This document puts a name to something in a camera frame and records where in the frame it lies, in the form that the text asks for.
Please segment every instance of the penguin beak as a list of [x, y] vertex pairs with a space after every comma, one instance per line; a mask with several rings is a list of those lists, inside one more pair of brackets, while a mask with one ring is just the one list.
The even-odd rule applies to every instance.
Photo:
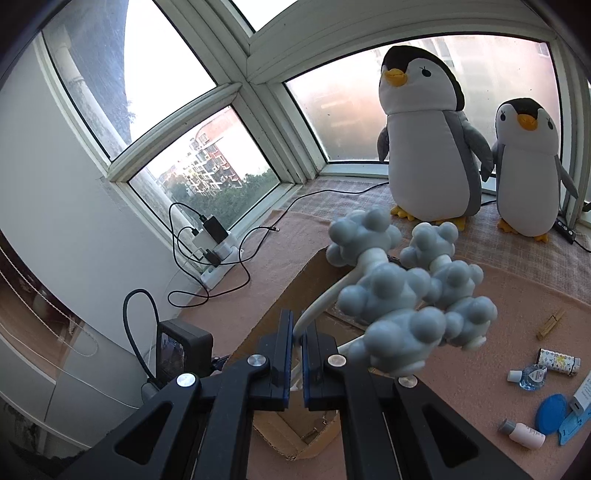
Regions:
[[391, 69], [385, 71], [384, 77], [386, 78], [386, 81], [393, 87], [401, 87], [408, 80], [408, 76], [406, 75], [406, 73], [399, 69]]
[[531, 115], [526, 115], [524, 113], [517, 115], [517, 121], [521, 125], [521, 128], [529, 132], [533, 132], [538, 128], [538, 121]]

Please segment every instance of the eye drop bottle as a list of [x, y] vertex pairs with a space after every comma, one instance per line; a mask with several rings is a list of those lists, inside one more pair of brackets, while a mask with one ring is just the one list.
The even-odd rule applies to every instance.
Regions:
[[518, 383], [524, 390], [539, 390], [544, 386], [548, 369], [542, 365], [530, 365], [523, 370], [510, 370], [507, 381]]

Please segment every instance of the black cord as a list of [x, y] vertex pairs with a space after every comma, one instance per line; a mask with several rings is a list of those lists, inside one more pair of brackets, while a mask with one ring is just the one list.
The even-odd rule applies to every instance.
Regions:
[[123, 327], [125, 328], [125, 333], [127, 334], [127, 339], [129, 340], [129, 343], [131, 344], [131, 348], [134, 350], [135, 356], [138, 358], [138, 361], [139, 361], [140, 365], [142, 366], [142, 368], [144, 369], [144, 372], [146, 372], [146, 375], [148, 375], [148, 378], [156, 387], [162, 388], [163, 385], [161, 385], [161, 383], [156, 379], [156, 377], [153, 376], [152, 372], [148, 368], [148, 365], [146, 365], [146, 363], [144, 362], [144, 359], [142, 358], [142, 355], [139, 352], [138, 346], [135, 344], [134, 338], [131, 335], [131, 331], [129, 329], [129, 322], [127, 319], [127, 306], [128, 306], [128, 303], [129, 303], [129, 300], [131, 299], [131, 297], [133, 297], [134, 295], [136, 295], [138, 293], [143, 293], [144, 295], [146, 295], [150, 299], [150, 303], [152, 304], [152, 308], [154, 309], [154, 317], [156, 318], [156, 325], [158, 325], [160, 323], [160, 317], [158, 316], [158, 308], [156, 307], [156, 302], [154, 301], [153, 296], [150, 295], [150, 292], [148, 290], [145, 290], [143, 288], [136, 288], [135, 290], [130, 291], [127, 294], [127, 296], [125, 297], [125, 300], [123, 301]]
[[[174, 249], [174, 238], [175, 238], [175, 235], [174, 235], [173, 214], [172, 214], [172, 210], [173, 210], [173, 207], [174, 207], [175, 205], [183, 205], [184, 207], [188, 208], [189, 210], [191, 210], [191, 211], [195, 212], [197, 215], [199, 215], [199, 218], [203, 217], [203, 215], [202, 215], [201, 213], [199, 213], [197, 210], [195, 210], [195, 209], [193, 209], [192, 207], [190, 207], [189, 205], [185, 205], [185, 204], [184, 204], [184, 203], [182, 203], [182, 202], [173, 202], [173, 203], [171, 203], [171, 204], [170, 204], [170, 206], [168, 207], [168, 222], [170, 223], [170, 232], [171, 232], [171, 234], [172, 234], [172, 236], [173, 236], [173, 258], [174, 258], [174, 263], [176, 263], [176, 264], [177, 264], [177, 267], [179, 267], [179, 269], [181, 269], [181, 270], [182, 270], [184, 273], [186, 273], [186, 274], [187, 274], [189, 277], [191, 277], [191, 278], [192, 278], [194, 281], [196, 281], [196, 282], [197, 282], [199, 285], [201, 285], [201, 287], [202, 287], [202, 288], [204, 289], [204, 291], [205, 291], [205, 296], [203, 296], [203, 295], [199, 295], [199, 294], [197, 294], [197, 293], [194, 293], [194, 294], [193, 294], [195, 297], [200, 297], [200, 298], [202, 298], [202, 299], [205, 299], [205, 300], [203, 300], [203, 301], [202, 301], [200, 304], [198, 304], [198, 305], [195, 305], [195, 306], [197, 307], [197, 306], [199, 306], [199, 305], [203, 305], [203, 304], [205, 304], [205, 302], [207, 302], [207, 301], [209, 300], [209, 290], [207, 289], [207, 287], [205, 286], [205, 284], [204, 284], [204, 283], [203, 283], [201, 280], [199, 280], [199, 279], [198, 279], [198, 278], [197, 278], [195, 275], [193, 275], [191, 272], [189, 272], [189, 271], [185, 270], [185, 269], [182, 267], [182, 265], [181, 265], [181, 264], [178, 262], [178, 259], [177, 259], [177, 254], [176, 254], [176, 251], [175, 251], [175, 249]], [[173, 303], [170, 301], [170, 293], [168, 294], [168, 297], [167, 297], [167, 298], [168, 298], [168, 302], [169, 302], [171, 305], [173, 305], [173, 306], [176, 306], [176, 305], [174, 305], [174, 304], [173, 304]]]
[[581, 247], [583, 250], [585, 250], [588, 254], [591, 254], [591, 250], [589, 250], [588, 248], [581, 245], [576, 239], [575, 239], [574, 243], [576, 243], [579, 247]]
[[209, 299], [214, 299], [216, 297], [221, 297], [222, 295], [225, 295], [226, 293], [231, 293], [233, 291], [236, 290], [240, 290], [242, 287], [246, 287], [250, 281], [251, 281], [251, 273], [248, 271], [248, 269], [246, 268], [246, 265], [244, 264], [244, 262], [246, 260], [242, 259], [242, 245], [244, 244], [244, 241], [247, 239], [247, 237], [253, 233], [255, 230], [260, 230], [260, 229], [267, 229], [268, 231], [277, 231], [277, 228], [275, 228], [274, 226], [257, 226], [254, 227], [253, 229], [249, 230], [246, 235], [244, 236], [244, 238], [242, 239], [242, 242], [240, 242], [240, 246], [238, 247], [238, 262], [232, 262], [232, 263], [227, 263], [226, 265], [231, 265], [231, 264], [240, 264], [240, 266], [244, 269], [244, 271], [246, 272], [246, 281], [242, 284], [239, 285], [237, 287], [231, 288], [230, 290], [226, 290], [220, 293], [216, 293], [214, 295], [211, 295], [208, 293], [207, 299], [201, 303], [197, 303], [195, 305], [178, 305], [176, 303], [174, 303], [172, 300], [170, 300], [170, 296], [173, 295], [174, 293], [181, 293], [183, 295], [190, 295], [192, 297], [201, 297], [201, 295], [198, 295], [196, 293], [193, 293], [191, 291], [184, 291], [184, 290], [172, 290], [171, 292], [168, 293], [167, 295], [167, 300], [168, 303], [170, 303], [173, 307], [179, 308], [179, 309], [191, 309], [193, 307], [199, 307], [200, 305], [203, 305], [206, 301], [208, 301]]
[[[309, 197], [309, 196], [311, 196], [311, 195], [316, 195], [316, 194], [318, 194], [318, 193], [325, 193], [325, 192], [343, 193], [343, 194], [349, 194], [349, 195], [361, 195], [362, 193], [367, 193], [367, 192], [369, 192], [370, 190], [376, 189], [376, 188], [378, 188], [378, 187], [382, 187], [382, 186], [384, 186], [384, 185], [387, 185], [388, 183], [389, 183], [389, 182], [387, 182], [387, 181], [385, 181], [385, 182], [383, 182], [383, 183], [378, 183], [378, 184], [376, 184], [376, 185], [372, 185], [371, 187], [369, 187], [369, 188], [367, 188], [367, 189], [365, 189], [365, 190], [362, 190], [361, 192], [345, 192], [345, 191], [343, 191], [343, 190], [323, 189], [323, 190], [318, 190], [317, 192], [310, 192], [310, 193], [306, 193], [305, 195], [302, 195], [301, 197], [298, 197], [298, 198], [294, 199], [294, 200], [293, 200], [293, 202], [291, 202], [291, 203], [290, 203], [289, 207], [287, 207], [287, 208], [285, 209], [285, 211], [283, 211], [283, 213], [282, 213], [282, 214], [279, 216], [279, 218], [278, 218], [277, 220], [275, 220], [275, 222], [273, 222], [273, 224], [272, 224], [271, 226], [272, 226], [272, 227], [275, 227], [275, 226], [276, 226], [276, 225], [279, 223], [279, 221], [280, 221], [280, 220], [281, 220], [281, 219], [282, 219], [282, 218], [285, 216], [285, 214], [286, 214], [287, 212], [289, 212], [290, 208], [293, 206], [293, 204], [294, 204], [295, 202], [297, 202], [298, 200], [301, 200], [301, 199], [303, 199], [303, 198]], [[265, 241], [265, 239], [267, 238], [267, 235], [268, 235], [268, 234], [269, 234], [269, 232], [267, 232], [267, 233], [265, 234], [265, 236], [262, 238], [262, 240], [261, 240], [261, 241], [260, 241], [260, 243], [258, 244], [258, 246], [257, 246], [257, 248], [256, 248], [256, 250], [255, 250], [255, 252], [254, 252], [254, 253], [253, 253], [253, 254], [252, 254], [250, 257], [248, 257], [248, 258], [245, 258], [245, 259], [244, 259], [244, 260], [242, 260], [242, 261], [221, 263], [220, 265], [238, 265], [238, 264], [241, 264], [242, 262], [247, 262], [247, 261], [249, 261], [249, 260], [253, 259], [253, 258], [254, 258], [254, 256], [255, 256], [255, 255], [258, 253], [258, 251], [261, 249], [261, 245], [263, 244], [263, 242], [264, 242], [264, 241]], [[193, 258], [189, 258], [189, 257], [188, 257], [188, 256], [187, 256], [187, 255], [186, 255], [186, 254], [185, 254], [183, 251], [181, 251], [181, 249], [180, 249], [180, 246], [179, 246], [178, 250], [179, 250], [179, 251], [180, 251], [180, 252], [181, 252], [181, 253], [182, 253], [182, 254], [183, 254], [183, 255], [184, 255], [184, 256], [185, 256], [185, 257], [186, 257], [188, 260], [191, 260], [191, 261], [193, 261], [193, 262], [195, 262], [195, 263], [198, 263], [198, 264], [200, 264], [200, 265], [206, 265], [206, 266], [208, 266], [208, 267], [211, 267], [211, 266], [212, 266], [212, 265], [211, 265], [211, 263], [205, 263], [205, 262], [201, 262], [201, 261], [199, 261], [199, 260], [195, 260], [195, 259], [193, 259]]]
[[[235, 288], [231, 288], [230, 290], [226, 290], [226, 291], [223, 291], [223, 292], [220, 292], [220, 293], [216, 293], [215, 295], [211, 295], [211, 294], [209, 293], [209, 291], [207, 290], [207, 288], [205, 287], [205, 285], [203, 285], [203, 283], [202, 283], [201, 281], [199, 281], [199, 280], [198, 280], [198, 279], [197, 279], [195, 276], [193, 276], [193, 275], [191, 275], [189, 272], [187, 272], [187, 271], [186, 271], [186, 270], [185, 270], [183, 267], [181, 267], [181, 265], [178, 263], [178, 260], [177, 260], [177, 258], [176, 258], [176, 249], [175, 249], [175, 247], [174, 247], [174, 239], [175, 239], [175, 237], [176, 237], [176, 239], [177, 239], [178, 250], [179, 250], [179, 251], [180, 251], [180, 252], [181, 252], [181, 253], [182, 253], [182, 254], [183, 254], [183, 255], [184, 255], [184, 256], [185, 256], [187, 259], [189, 259], [189, 260], [191, 260], [191, 261], [193, 261], [193, 262], [199, 263], [199, 264], [201, 264], [201, 265], [207, 265], [207, 266], [211, 266], [211, 264], [210, 264], [210, 263], [204, 263], [204, 262], [200, 262], [200, 261], [198, 261], [198, 260], [194, 260], [194, 259], [192, 259], [192, 258], [189, 258], [189, 257], [188, 257], [188, 256], [187, 256], [187, 255], [186, 255], [186, 254], [185, 254], [185, 253], [184, 253], [184, 252], [181, 250], [181, 248], [180, 248], [180, 241], [179, 241], [179, 238], [178, 238], [178, 236], [179, 236], [179, 235], [181, 234], [181, 232], [182, 232], [183, 230], [185, 230], [186, 228], [192, 228], [192, 227], [183, 227], [183, 228], [181, 229], [181, 231], [178, 233], [178, 235], [175, 235], [175, 234], [174, 234], [174, 228], [173, 228], [172, 215], [171, 215], [171, 209], [172, 209], [172, 207], [173, 207], [174, 205], [182, 205], [182, 206], [186, 206], [186, 207], [188, 207], [190, 210], [194, 211], [194, 212], [195, 212], [196, 214], [198, 214], [198, 215], [200, 215], [200, 213], [199, 213], [199, 212], [197, 212], [196, 210], [192, 209], [191, 207], [189, 207], [189, 206], [185, 205], [184, 203], [181, 203], [181, 202], [174, 202], [174, 203], [173, 203], [173, 204], [171, 204], [171, 206], [168, 208], [168, 220], [170, 221], [170, 229], [171, 229], [171, 231], [172, 231], [172, 233], [173, 233], [173, 257], [174, 257], [174, 261], [175, 261], [175, 263], [178, 265], [178, 267], [179, 267], [179, 268], [180, 268], [182, 271], [184, 271], [184, 272], [185, 272], [187, 275], [189, 275], [191, 278], [195, 279], [195, 280], [196, 280], [196, 281], [197, 281], [197, 282], [198, 282], [198, 283], [199, 283], [199, 284], [200, 284], [200, 285], [203, 287], [203, 289], [205, 290], [205, 292], [206, 292], [206, 294], [207, 294], [207, 295], [206, 295], [206, 296], [203, 296], [203, 295], [199, 295], [199, 294], [197, 294], [197, 293], [188, 292], [188, 291], [184, 291], [184, 290], [173, 290], [173, 291], [169, 292], [169, 294], [167, 295], [167, 300], [168, 300], [168, 303], [170, 303], [170, 304], [171, 304], [173, 307], [176, 307], [176, 308], [179, 308], [179, 309], [189, 309], [189, 308], [193, 308], [193, 307], [199, 307], [199, 306], [201, 306], [201, 305], [205, 304], [205, 302], [207, 302], [209, 299], [213, 299], [213, 298], [216, 298], [216, 297], [220, 297], [220, 296], [222, 296], [222, 295], [225, 295], [226, 293], [231, 293], [231, 292], [233, 292], [233, 291], [239, 290], [240, 288], [246, 287], [246, 285], [248, 285], [248, 284], [250, 283], [250, 281], [251, 281], [251, 274], [250, 274], [250, 272], [248, 271], [248, 269], [246, 268], [246, 265], [244, 264], [244, 262], [247, 262], [247, 261], [249, 261], [249, 260], [251, 260], [251, 259], [253, 259], [253, 258], [255, 257], [255, 255], [256, 255], [256, 254], [259, 252], [259, 250], [261, 249], [261, 247], [262, 247], [262, 244], [263, 244], [263, 243], [264, 243], [264, 241], [266, 240], [266, 238], [267, 238], [267, 235], [269, 235], [269, 232], [273, 232], [273, 231], [274, 231], [274, 232], [276, 232], [276, 231], [278, 231], [277, 224], [278, 224], [278, 223], [279, 223], [279, 221], [280, 221], [280, 220], [281, 220], [281, 219], [282, 219], [282, 218], [283, 218], [283, 217], [284, 217], [284, 216], [287, 214], [287, 212], [289, 212], [289, 210], [291, 209], [291, 207], [293, 207], [293, 205], [295, 204], [295, 202], [297, 202], [298, 200], [301, 200], [301, 199], [303, 199], [303, 198], [309, 197], [309, 196], [311, 196], [311, 195], [316, 195], [316, 194], [318, 194], [318, 193], [325, 193], [325, 192], [332, 192], [332, 193], [343, 193], [343, 194], [349, 194], [349, 195], [361, 195], [362, 193], [367, 193], [367, 192], [369, 192], [369, 191], [371, 191], [371, 190], [373, 190], [373, 189], [376, 189], [376, 188], [378, 188], [378, 187], [382, 187], [382, 186], [384, 186], [384, 185], [387, 185], [387, 184], [388, 184], [388, 182], [387, 182], [387, 181], [385, 181], [385, 182], [383, 182], [383, 183], [378, 183], [378, 184], [376, 184], [376, 185], [372, 185], [372, 186], [371, 186], [371, 187], [369, 187], [369, 188], [366, 188], [365, 190], [361, 190], [360, 192], [345, 192], [345, 191], [343, 191], [343, 190], [323, 189], [323, 190], [318, 190], [318, 191], [316, 191], [316, 192], [310, 192], [310, 193], [306, 193], [305, 195], [302, 195], [301, 197], [298, 197], [298, 198], [294, 199], [294, 200], [293, 200], [293, 202], [291, 202], [291, 203], [289, 204], [289, 206], [288, 206], [288, 207], [285, 209], [285, 211], [283, 211], [283, 213], [282, 213], [281, 215], [279, 215], [279, 217], [277, 218], [277, 220], [275, 220], [275, 222], [273, 222], [273, 224], [272, 224], [272, 225], [270, 225], [270, 226], [257, 226], [257, 227], [254, 227], [254, 228], [252, 228], [251, 230], [249, 230], [249, 231], [246, 233], [246, 235], [244, 236], [244, 238], [243, 238], [243, 239], [242, 239], [242, 241], [240, 242], [240, 246], [238, 247], [238, 261], [237, 261], [237, 262], [226, 262], [226, 263], [221, 263], [221, 264], [220, 264], [220, 265], [236, 265], [236, 264], [239, 264], [239, 265], [240, 265], [240, 266], [241, 266], [241, 267], [244, 269], [244, 271], [246, 272], [247, 279], [246, 279], [246, 281], [245, 281], [245, 282], [244, 282], [242, 285], [239, 285], [238, 287], [235, 287]], [[254, 251], [254, 253], [253, 253], [253, 254], [252, 254], [250, 257], [248, 257], [248, 258], [242, 259], [242, 245], [244, 244], [245, 240], [247, 239], [247, 237], [248, 237], [248, 236], [249, 236], [251, 233], [253, 233], [253, 232], [254, 232], [254, 231], [256, 231], [256, 230], [260, 230], [260, 229], [266, 229], [266, 230], [267, 230], [267, 232], [265, 233], [265, 235], [262, 237], [261, 241], [260, 241], [260, 242], [259, 242], [259, 244], [257, 245], [257, 247], [256, 247], [256, 250]], [[172, 300], [170, 300], [170, 297], [171, 297], [171, 295], [173, 295], [173, 294], [175, 294], [175, 293], [178, 293], [178, 294], [183, 294], [183, 295], [190, 295], [190, 296], [192, 296], [192, 297], [205, 298], [205, 300], [204, 300], [203, 302], [196, 303], [196, 304], [194, 304], [194, 305], [179, 305], [179, 304], [173, 303], [173, 302], [172, 302]]]

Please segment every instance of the clothespin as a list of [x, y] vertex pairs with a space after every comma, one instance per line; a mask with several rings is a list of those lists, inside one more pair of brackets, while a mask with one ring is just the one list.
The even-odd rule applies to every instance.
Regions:
[[558, 324], [560, 319], [564, 316], [564, 313], [564, 309], [560, 309], [555, 314], [551, 315], [548, 320], [545, 321], [545, 323], [540, 327], [538, 333], [536, 334], [538, 340], [542, 340], [546, 335], [548, 335], [548, 333], [550, 333], [550, 330]]

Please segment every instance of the checkered cloth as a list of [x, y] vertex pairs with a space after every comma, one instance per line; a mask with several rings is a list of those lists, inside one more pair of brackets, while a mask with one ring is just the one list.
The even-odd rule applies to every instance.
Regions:
[[[296, 197], [324, 189], [344, 192], [360, 192], [383, 180], [358, 181], [347, 179], [317, 179], [308, 182], [285, 206]], [[394, 201], [387, 185], [377, 187], [361, 195], [325, 192], [295, 202], [291, 212], [304, 212], [329, 220], [344, 216], [354, 209], [367, 210], [374, 206], [392, 208]], [[499, 214], [496, 205], [486, 205], [476, 216], [469, 218], [464, 232], [456, 242], [456, 255], [473, 262], [483, 262], [512, 272], [572, 297], [591, 304], [591, 255], [570, 245], [559, 234], [550, 232], [550, 241], [535, 242], [513, 233], [504, 233], [496, 224]], [[402, 232], [402, 245], [408, 245], [413, 227], [418, 221], [392, 218], [392, 223]], [[591, 242], [579, 234], [577, 240], [590, 248]]]

